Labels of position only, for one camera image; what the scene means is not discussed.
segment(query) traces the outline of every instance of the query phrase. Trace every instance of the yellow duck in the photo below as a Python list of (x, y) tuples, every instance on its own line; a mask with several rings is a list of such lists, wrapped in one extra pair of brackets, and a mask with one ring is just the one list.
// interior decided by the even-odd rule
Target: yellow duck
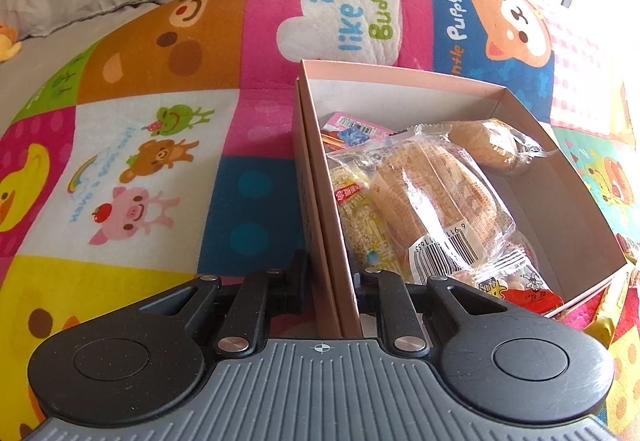
[(29, 145), (22, 169), (0, 181), (0, 231), (9, 231), (33, 206), (49, 175), (49, 153), (37, 143)]
[(20, 42), (16, 42), (18, 33), (0, 24), (0, 63), (13, 58), (22, 47)]

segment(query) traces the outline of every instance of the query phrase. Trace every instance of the beige bed sheet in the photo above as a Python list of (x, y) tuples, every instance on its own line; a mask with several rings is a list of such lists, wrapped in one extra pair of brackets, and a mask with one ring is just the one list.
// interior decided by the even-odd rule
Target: beige bed sheet
[(24, 104), (63, 65), (94, 42), (130, 20), (151, 11), (156, 4), (124, 7), (53, 32), (29, 38), (20, 52), (0, 64), (0, 136)]

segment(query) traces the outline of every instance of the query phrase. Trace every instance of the yellow plush toy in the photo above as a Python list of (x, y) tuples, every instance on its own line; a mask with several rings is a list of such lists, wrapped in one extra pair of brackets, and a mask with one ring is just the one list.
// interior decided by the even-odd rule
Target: yellow plush toy
[(18, 33), (14, 29), (0, 24), (0, 63), (13, 58), (20, 50), (22, 44), (17, 39)]

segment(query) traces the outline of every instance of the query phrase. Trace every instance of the gray ribbed plate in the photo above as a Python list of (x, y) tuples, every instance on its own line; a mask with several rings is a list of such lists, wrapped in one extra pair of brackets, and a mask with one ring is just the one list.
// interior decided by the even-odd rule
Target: gray ribbed plate
[(375, 340), (269, 340), (258, 355), (222, 361), (191, 401), (154, 421), (100, 429), (50, 419), (30, 441), (598, 441), (594, 417), (549, 428), (505, 425), (453, 399), (423, 361)]

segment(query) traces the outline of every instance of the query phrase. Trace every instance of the pink pig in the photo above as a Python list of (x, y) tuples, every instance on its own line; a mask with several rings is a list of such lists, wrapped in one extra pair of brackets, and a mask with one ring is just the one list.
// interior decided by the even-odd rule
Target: pink pig
[[(102, 227), (98, 230), (89, 244), (100, 246), (107, 241), (124, 241), (132, 237), (142, 228), (146, 234), (151, 232), (152, 225), (162, 225), (173, 228), (174, 220), (164, 215), (167, 208), (177, 206), (180, 198), (161, 199), (162, 192), (150, 197), (144, 188), (129, 188), (117, 186), (113, 189), (113, 201), (105, 202), (95, 209), (94, 221)], [(150, 204), (159, 204), (162, 213), (154, 220), (146, 220), (146, 211)]]

